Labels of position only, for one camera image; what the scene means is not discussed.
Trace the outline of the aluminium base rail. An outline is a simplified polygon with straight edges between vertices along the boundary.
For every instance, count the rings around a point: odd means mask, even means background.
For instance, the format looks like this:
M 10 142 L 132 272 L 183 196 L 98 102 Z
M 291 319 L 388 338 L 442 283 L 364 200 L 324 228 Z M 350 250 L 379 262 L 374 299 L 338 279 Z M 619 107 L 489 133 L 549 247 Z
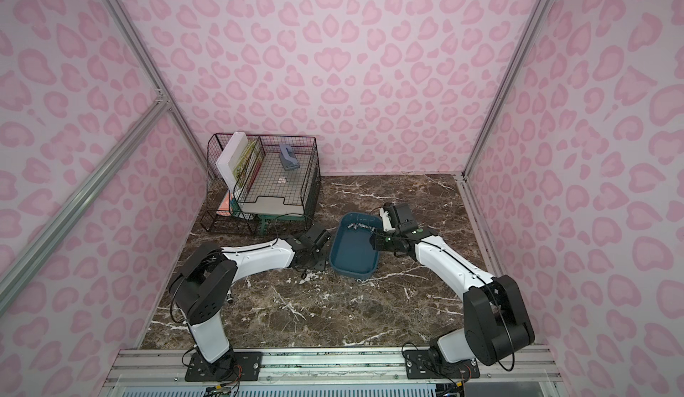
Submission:
M 227 379 L 189 381 L 191 353 L 126 350 L 101 396 L 567 396 L 550 349 L 518 352 L 514 368 L 466 361 L 450 378 L 408 360 L 411 346 L 240 350 L 246 365 Z

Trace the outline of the colourful picture book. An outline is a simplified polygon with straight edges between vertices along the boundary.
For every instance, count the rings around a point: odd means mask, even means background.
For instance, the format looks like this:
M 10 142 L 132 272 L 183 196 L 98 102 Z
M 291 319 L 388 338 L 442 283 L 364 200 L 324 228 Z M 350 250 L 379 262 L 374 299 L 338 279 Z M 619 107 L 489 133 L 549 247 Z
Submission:
M 235 199 L 247 199 L 264 160 L 265 151 L 261 138 L 250 139 L 247 148 L 240 155 L 238 164 L 234 169 L 236 183 L 233 186 L 233 197 Z

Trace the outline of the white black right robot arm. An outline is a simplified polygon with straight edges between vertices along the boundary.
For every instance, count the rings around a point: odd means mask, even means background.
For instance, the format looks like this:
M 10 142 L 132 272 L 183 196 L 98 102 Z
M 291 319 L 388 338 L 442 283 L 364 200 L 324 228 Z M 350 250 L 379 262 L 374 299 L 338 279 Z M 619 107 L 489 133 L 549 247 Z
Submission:
M 406 255 L 437 275 L 462 302 L 463 327 L 431 345 L 438 361 L 475 359 L 486 366 L 513 359 L 535 342 L 535 332 L 518 283 L 494 276 L 452 249 L 437 230 L 422 226 L 406 203 L 379 208 L 382 229 L 372 245 L 379 251 Z

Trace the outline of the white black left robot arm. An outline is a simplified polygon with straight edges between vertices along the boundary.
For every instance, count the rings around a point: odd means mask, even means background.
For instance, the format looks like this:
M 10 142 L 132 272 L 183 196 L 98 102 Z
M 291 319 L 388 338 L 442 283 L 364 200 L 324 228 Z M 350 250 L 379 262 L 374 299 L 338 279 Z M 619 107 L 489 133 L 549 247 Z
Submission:
M 220 312 L 233 283 L 270 270 L 292 267 L 303 256 L 320 254 L 330 233 L 313 225 L 299 235 L 242 247 L 205 243 L 170 279 L 167 290 L 177 306 L 202 359 L 211 367 L 233 360 Z

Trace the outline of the grey blue tape dispenser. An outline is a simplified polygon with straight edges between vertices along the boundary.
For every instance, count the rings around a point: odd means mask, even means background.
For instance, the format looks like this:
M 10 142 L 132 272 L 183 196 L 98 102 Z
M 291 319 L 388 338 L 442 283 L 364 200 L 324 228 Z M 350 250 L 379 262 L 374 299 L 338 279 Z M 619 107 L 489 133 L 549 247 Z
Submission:
M 285 171 L 300 169 L 300 163 L 296 157 L 293 146 L 286 143 L 280 143 L 279 150 L 279 159 L 281 161 L 281 166 Z

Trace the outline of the white paper tray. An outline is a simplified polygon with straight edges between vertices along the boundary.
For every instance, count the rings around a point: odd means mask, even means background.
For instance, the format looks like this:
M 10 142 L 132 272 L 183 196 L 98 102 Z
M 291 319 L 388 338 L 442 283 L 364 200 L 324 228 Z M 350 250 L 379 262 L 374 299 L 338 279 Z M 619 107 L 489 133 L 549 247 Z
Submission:
M 252 215 L 303 214 L 315 177 L 311 155 L 297 154 L 300 169 L 285 171 L 277 153 L 267 153 L 245 200 L 235 199 L 240 210 Z

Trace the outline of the teal plastic storage box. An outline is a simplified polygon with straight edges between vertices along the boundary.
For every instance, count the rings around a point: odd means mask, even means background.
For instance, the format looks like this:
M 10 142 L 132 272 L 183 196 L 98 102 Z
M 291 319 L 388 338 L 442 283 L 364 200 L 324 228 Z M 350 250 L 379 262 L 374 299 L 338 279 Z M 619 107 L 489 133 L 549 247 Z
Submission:
M 339 275 L 366 281 L 377 270 L 379 251 L 371 244 L 372 233 L 365 230 L 349 230 L 353 223 L 368 224 L 374 229 L 382 229 L 382 221 L 374 215 L 347 213 L 340 220 L 330 252 L 330 264 Z

